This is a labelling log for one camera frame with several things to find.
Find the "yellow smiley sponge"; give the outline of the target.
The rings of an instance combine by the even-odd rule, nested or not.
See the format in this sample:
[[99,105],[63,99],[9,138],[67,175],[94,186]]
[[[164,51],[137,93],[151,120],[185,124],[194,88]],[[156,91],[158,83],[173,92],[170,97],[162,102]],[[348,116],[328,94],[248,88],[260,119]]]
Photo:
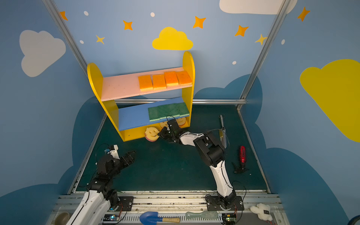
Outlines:
[[161,122],[159,125],[160,125],[161,129],[163,129],[163,128],[168,129],[168,123],[166,121]]
[[177,119],[176,121],[177,121],[177,123],[178,123],[179,127],[184,126],[184,125],[186,124],[186,122],[187,122],[187,120],[186,120],[186,118],[185,118],[185,117],[183,117],[183,118],[179,118],[179,119]]
[[144,134],[145,138],[150,142],[155,142],[159,138],[159,130],[156,127],[147,127]]

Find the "green sponge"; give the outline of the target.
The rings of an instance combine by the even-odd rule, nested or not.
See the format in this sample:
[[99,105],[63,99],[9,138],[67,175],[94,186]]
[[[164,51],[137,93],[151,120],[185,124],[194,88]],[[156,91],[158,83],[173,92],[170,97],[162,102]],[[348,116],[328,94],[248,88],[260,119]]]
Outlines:
[[162,119],[166,119],[167,116],[171,116],[170,115],[170,109],[169,109],[170,105],[161,105],[157,107],[157,111],[158,111],[158,118],[160,120]]
[[153,122],[153,121],[158,121],[160,120],[160,112],[158,107],[150,107],[148,108],[148,114],[149,114],[149,121]]
[[178,114],[180,117],[186,117],[190,115],[190,112],[185,102],[178,103],[177,107],[178,107]]
[[179,111],[179,107],[178,107],[178,104],[177,104],[177,103],[169,104],[169,105],[168,105],[167,116],[171,116],[171,117],[178,117],[178,116],[180,116],[180,111]]

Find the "orange sponge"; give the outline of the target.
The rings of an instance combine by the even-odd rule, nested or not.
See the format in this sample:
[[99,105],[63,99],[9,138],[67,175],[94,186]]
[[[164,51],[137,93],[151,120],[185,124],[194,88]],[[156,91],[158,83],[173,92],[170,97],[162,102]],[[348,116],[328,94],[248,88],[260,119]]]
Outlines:
[[164,90],[167,88],[164,74],[153,75],[152,81],[153,81],[153,89],[154,90]]
[[165,82],[167,87],[177,86],[179,85],[179,81],[177,78],[177,74],[175,71],[167,71],[164,73]]
[[152,77],[151,75],[144,75],[138,77],[139,88],[142,92],[148,92],[153,90]]
[[191,79],[190,75],[187,73],[187,71],[176,72],[176,76],[177,76],[178,83],[180,86],[192,84],[192,79]]

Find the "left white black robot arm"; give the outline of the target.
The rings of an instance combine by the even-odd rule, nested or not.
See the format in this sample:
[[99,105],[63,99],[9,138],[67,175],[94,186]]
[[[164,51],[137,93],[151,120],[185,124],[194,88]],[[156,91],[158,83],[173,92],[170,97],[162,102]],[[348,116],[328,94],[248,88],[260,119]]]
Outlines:
[[113,179],[122,169],[134,163],[135,156],[135,151],[127,152],[119,158],[106,154],[98,161],[96,176],[87,186],[83,199],[67,222],[68,225],[98,225],[109,209],[119,205]]

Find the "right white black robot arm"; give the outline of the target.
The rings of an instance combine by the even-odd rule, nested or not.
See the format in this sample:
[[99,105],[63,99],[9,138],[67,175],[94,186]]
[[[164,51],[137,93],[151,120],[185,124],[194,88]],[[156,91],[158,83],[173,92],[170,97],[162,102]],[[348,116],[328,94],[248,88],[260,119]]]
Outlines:
[[214,176],[220,205],[228,209],[236,199],[236,192],[228,178],[225,163],[225,148],[210,131],[191,133],[181,129],[175,119],[159,132],[159,137],[170,143],[179,143],[196,147],[203,162],[211,169]]

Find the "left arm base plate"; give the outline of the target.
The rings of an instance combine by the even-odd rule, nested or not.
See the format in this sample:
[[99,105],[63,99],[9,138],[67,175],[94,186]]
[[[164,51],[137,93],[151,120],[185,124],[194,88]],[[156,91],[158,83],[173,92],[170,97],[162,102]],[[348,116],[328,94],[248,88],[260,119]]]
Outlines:
[[112,212],[129,212],[132,210],[134,197],[133,196],[119,196],[116,204],[110,208]]

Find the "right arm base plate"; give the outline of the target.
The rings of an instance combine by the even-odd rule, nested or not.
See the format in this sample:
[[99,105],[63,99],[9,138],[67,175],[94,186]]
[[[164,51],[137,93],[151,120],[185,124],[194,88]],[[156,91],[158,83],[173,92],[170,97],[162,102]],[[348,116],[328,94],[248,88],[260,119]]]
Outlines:
[[219,196],[206,195],[204,197],[208,211],[243,211],[244,204],[242,197],[235,196],[230,199]]

